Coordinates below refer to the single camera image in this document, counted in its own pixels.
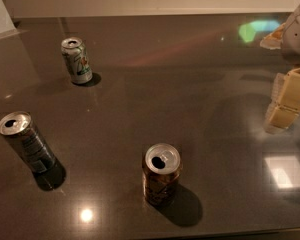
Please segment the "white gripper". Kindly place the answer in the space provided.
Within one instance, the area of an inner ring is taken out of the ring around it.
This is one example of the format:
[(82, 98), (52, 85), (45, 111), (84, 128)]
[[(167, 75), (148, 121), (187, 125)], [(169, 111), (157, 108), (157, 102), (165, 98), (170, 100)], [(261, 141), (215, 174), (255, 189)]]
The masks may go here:
[[(300, 4), (285, 24), (265, 36), (260, 46), (269, 50), (281, 48), (283, 58), (300, 65)], [(264, 130), (278, 134), (288, 129), (300, 115), (300, 67), (286, 74), (278, 73), (274, 79), (271, 103), (268, 106)]]

